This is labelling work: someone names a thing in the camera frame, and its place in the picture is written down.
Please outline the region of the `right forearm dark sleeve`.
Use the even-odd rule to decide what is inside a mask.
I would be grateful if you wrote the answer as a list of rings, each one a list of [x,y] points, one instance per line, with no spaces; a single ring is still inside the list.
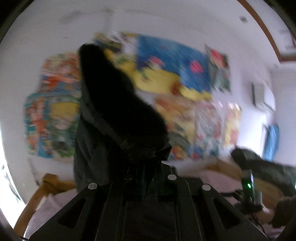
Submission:
[[[278,202],[274,210],[274,218],[271,221],[271,225],[274,228],[280,228],[289,223],[295,214],[295,202],[295,196],[285,197]]]

